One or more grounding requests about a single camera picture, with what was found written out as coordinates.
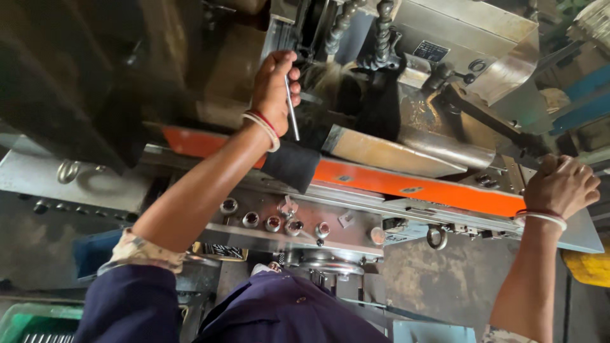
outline bangle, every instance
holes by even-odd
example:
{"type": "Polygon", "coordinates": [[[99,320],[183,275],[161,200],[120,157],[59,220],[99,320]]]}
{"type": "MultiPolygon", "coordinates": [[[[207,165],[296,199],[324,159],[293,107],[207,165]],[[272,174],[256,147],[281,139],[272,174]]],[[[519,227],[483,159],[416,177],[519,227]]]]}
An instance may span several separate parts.
{"type": "Polygon", "coordinates": [[[561,214],[559,214],[553,210],[550,210],[550,209],[520,209],[519,211],[517,211],[516,214],[523,213],[523,212],[544,213],[544,214],[552,215],[557,218],[564,219],[561,214]]]}
{"type": "Polygon", "coordinates": [[[530,211],[530,210],[518,211],[517,214],[515,214],[515,218],[514,218],[515,224],[517,224],[518,226],[521,226],[521,227],[525,227],[525,219],[527,217],[540,218],[540,219],[548,220],[549,222],[558,224],[561,227],[562,232],[565,231],[565,229],[567,229],[567,227],[568,227],[568,224],[565,222],[565,220],[557,213],[548,214],[548,213],[530,211]]]}
{"type": "Polygon", "coordinates": [[[275,137],[279,138],[278,132],[275,130],[273,125],[271,125],[271,123],[267,120],[267,118],[264,115],[262,115],[262,113],[260,113],[257,110],[253,110],[253,109],[249,109],[245,113],[255,115],[255,116],[259,117],[260,119],[262,119],[262,121],[264,121],[265,124],[269,125],[271,130],[273,130],[273,133],[275,134],[275,137]]]}
{"type": "Polygon", "coordinates": [[[242,114],[242,118],[247,118],[247,119],[252,120],[253,122],[257,123],[261,128],[263,128],[265,130],[265,132],[271,139],[271,148],[269,150],[267,150],[268,152],[274,153],[275,151],[277,151],[279,149],[278,135],[275,133],[275,130],[269,124],[267,124],[262,118],[260,118],[256,115],[250,114],[248,112],[245,112],[244,114],[242,114]]]}

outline fist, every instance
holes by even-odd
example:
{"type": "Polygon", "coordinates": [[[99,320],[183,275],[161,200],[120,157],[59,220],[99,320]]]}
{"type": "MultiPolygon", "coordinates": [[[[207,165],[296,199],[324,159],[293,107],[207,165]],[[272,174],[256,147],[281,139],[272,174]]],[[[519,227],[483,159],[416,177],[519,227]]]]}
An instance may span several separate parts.
{"type": "Polygon", "coordinates": [[[600,199],[600,182],[588,165],[570,156],[546,155],[523,198],[530,210],[550,210],[568,219],[600,199]]]}
{"type": "Polygon", "coordinates": [[[288,104],[284,76],[288,75],[292,105],[301,103],[301,86],[296,81],[299,69],[292,68],[296,60],[293,51],[275,51],[269,54],[254,78],[252,109],[260,112],[275,128],[279,136],[288,131],[288,104]]]}

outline orange metal bar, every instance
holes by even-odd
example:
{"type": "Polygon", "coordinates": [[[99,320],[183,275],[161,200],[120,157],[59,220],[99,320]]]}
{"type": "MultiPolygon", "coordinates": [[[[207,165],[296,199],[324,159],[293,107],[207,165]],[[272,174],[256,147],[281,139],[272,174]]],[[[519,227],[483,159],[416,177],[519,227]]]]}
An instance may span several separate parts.
{"type": "MultiPolygon", "coordinates": [[[[172,126],[164,127],[163,134],[173,151],[196,157],[210,156],[227,140],[225,135],[172,126]]],[[[254,168],[261,168],[264,162],[265,157],[254,168]]],[[[322,158],[314,180],[505,217],[512,217],[519,209],[525,208],[523,197],[518,195],[404,175],[332,158],[322,158]]]]}

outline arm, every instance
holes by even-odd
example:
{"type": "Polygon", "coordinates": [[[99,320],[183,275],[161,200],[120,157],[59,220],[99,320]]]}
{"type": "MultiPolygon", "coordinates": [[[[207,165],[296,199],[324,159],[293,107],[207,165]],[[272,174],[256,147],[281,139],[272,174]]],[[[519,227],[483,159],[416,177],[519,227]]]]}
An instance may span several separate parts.
{"type": "MultiPolygon", "coordinates": [[[[298,69],[292,68],[295,59],[294,52],[274,52],[255,79],[252,107],[278,135],[288,130],[284,76],[289,73],[292,80],[298,79],[298,69]]],[[[299,104],[299,84],[292,82],[290,89],[292,103],[299,104]]],[[[105,271],[87,291],[75,341],[177,342],[176,277],[169,265],[181,267],[179,253],[193,243],[220,203],[270,147],[267,132],[246,120],[220,151],[183,176],[131,232],[124,232],[113,260],[101,268],[105,271]],[[175,263],[157,266],[173,258],[175,263]]]]}
{"type": "MultiPolygon", "coordinates": [[[[590,167],[571,157],[547,156],[529,181],[525,204],[531,210],[569,218],[599,200],[599,183],[590,167]]],[[[526,219],[519,252],[496,298],[490,325],[540,343],[553,341],[555,254],[561,233],[556,223],[526,219]]]]}
{"type": "MultiPolygon", "coordinates": [[[[252,108],[271,122],[278,135],[288,130],[284,76],[297,80],[292,68],[294,52],[278,51],[265,59],[255,79],[252,108]]],[[[290,86],[296,106],[301,87],[290,86]]],[[[246,120],[220,151],[199,163],[167,190],[138,219],[132,232],[149,242],[175,252],[184,252],[201,234],[214,212],[248,170],[271,147],[267,133],[246,120]]]]}

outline white bangle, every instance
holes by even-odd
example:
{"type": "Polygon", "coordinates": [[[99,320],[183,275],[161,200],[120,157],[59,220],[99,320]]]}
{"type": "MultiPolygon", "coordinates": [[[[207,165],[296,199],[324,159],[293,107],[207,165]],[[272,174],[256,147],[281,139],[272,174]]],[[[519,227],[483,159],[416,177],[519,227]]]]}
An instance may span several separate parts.
{"type": "Polygon", "coordinates": [[[519,213],[517,215],[515,215],[515,223],[521,227],[525,227],[525,219],[526,217],[535,217],[535,218],[540,218],[540,219],[545,219],[548,220],[549,222],[553,222],[555,224],[558,224],[561,227],[561,231],[565,231],[565,229],[568,228],[568,224],[565,222],[565,220],[561,219],[561,218],[557,218],[553,215],[550,214],[544,214],[544,213],[537,213],[537,212],[523,212],[523,213],[519,213]]]}
{"type": "Polygon", "coordinates": [[[279,138],[275,134],[275,131],[273,130],[273,128],[271,128],[271,126],[269,126],[264,120],[260,119],[259,117],[255,116],[255,115],[251,115],[249,113],[242,114],[242,118],[250,119],[253,122],[257,123],[261,128],[265,129],[265,132],[271,139],[271,144],[272,144],[271,149],[267,150],[268,152],[274,153],[275,151],[277,151],[279,149],[279,138]]]}

